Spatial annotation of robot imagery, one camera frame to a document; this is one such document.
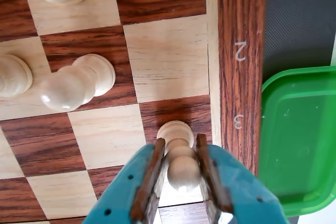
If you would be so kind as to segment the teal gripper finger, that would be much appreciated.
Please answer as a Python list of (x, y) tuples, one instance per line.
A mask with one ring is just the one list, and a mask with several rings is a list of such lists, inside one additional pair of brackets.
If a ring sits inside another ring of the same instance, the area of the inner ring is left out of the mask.
[(287, 223), (278, 198), (230, 152), (196, 138), (209, 223)]
[(165, 180), (165, 140), (142, 147), (124, 165), (84, 223), (154, 223)]

